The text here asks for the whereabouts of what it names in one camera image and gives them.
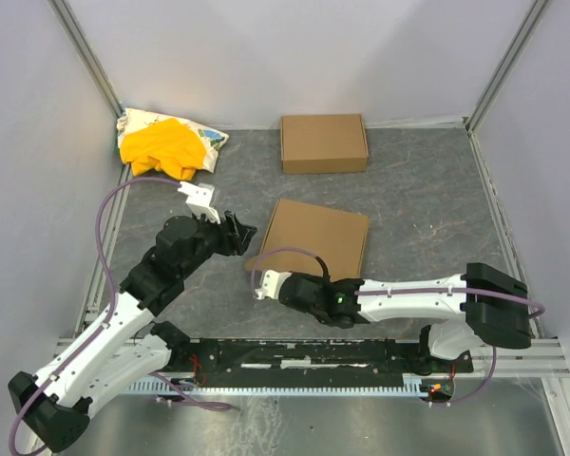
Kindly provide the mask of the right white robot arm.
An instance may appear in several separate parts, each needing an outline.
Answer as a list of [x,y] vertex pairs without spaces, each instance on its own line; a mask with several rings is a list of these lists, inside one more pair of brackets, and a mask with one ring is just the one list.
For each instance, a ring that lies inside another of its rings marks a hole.
[[454,360],[482,345],[508,350],[531,345],[534,305],[525,284],[483,263],[426,281],[331,282],[324,275],[268,271],[262,283],[270,298],[327,326],[348,329],[396,318],[429,319],[425,344],[435,358]]

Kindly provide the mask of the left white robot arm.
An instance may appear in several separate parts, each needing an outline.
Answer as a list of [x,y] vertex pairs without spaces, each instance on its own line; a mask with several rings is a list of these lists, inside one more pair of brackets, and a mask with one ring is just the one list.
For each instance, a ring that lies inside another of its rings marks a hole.
[[256,234],[254,226],[225,212],[169,219],[156,241],[122,282],[118,294],[61,356],[35,374],[17,372],[8,389],[18,423],[25,423],[53,452],[85,431],[82,381],[96,371],[127,337],[160,314],[184,290],[184,281],[213,255],[241,256]]

